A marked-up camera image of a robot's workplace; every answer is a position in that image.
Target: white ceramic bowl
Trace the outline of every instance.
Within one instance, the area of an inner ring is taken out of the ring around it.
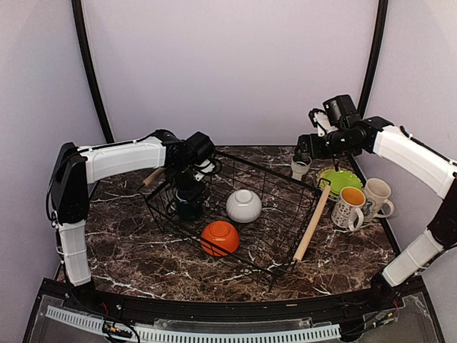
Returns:
[[[238,223],[250,223],[262,213],[262,201],[252,191],[240,189],[230,194],[226,203],[227,215]]]

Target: coffee mug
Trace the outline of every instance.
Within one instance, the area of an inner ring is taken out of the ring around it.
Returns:
[[[365,194],[365,205],[362,208],[364,221],[369,222],[373,218],[386,218],[392,215],[395,209],[393,203],[388,199],[392,193],[387,183],[380,179],[369,179],[363,188]],[[379,214],[381,207],[387,204],[390,207],[388,214]]]
[[[363,223],[362,206],[365,204],[365,195],[355,187],[344,187],[341,190],[335,208],[331,213],[331,220],[337,227],[349,228],[351,231],[360,229]]]

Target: black wire basket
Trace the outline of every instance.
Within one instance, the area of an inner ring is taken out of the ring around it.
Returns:
[[[226,254],[214,257],[218,262],[257,282],[269,284],[271,289],[280,276],[293,271],[293,255],[321,190],[225,152],[218,151],[216,158],[221,168],[217,174],[205,178],[209,192],[204,212],[197,220],[189,222],[178,217],[173,205],[176,190],[167,181],[144,197],[146,205],[162,232],[183,239],[200,252],[204,241],[214,256],[219,252]],[[239,189],[255,192],[262,201],[261,216],[254,222],[240,224],[227,216],[226,201]],[[233,254],[201,238],[205,227],[219,220],[230,222],[239,233],[240,246]]]

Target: black pole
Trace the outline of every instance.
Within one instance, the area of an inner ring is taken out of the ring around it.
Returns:
[[[73,6],[74,24],[76,27],[76,33],[78,35],[79,48],[81,50],[81,57],[84,63],[84,69],[86,70],[87,82],[92,94],[92,100],[94,101],[95,110],[97,117],[99,118],[101,130],[105,136],[106,143],[114,143],[113,133],[109,127],[108,117],[106,116],[103,101],[101,100],[99,84],[95,76],[94,65],[92,64],[91,51],[89,48],[89,40],[87,39],[86,25],[84,24],[83,8],[81,0],[71,0]]]
[[[358,101],[358,112],[363,118],[365,110],[370,98],[371,87],[378,65],[379,53],[381,51],[381,42],[383,40],[384,26],[386,24],[388,0],[379,0],[378,13],[376,15],[376,23],[374,26],[373,42],[371,43],[370,58],[366,67],[365,80],[363,81],[360,100]]]

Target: green dish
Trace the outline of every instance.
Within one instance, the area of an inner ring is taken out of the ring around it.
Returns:
[[[330,197],[334,199],[338,198],[344,187],[355,187],[362,190],[362,181],[352,171],[344,168],[338,168],[338,171],[332,166],[322,169],[317,174],[316,183],[319,185],[319,188],[323,189],[328,182],[322,180],[321,184],[319,184],[320,179],[327,179],[330,181]]]

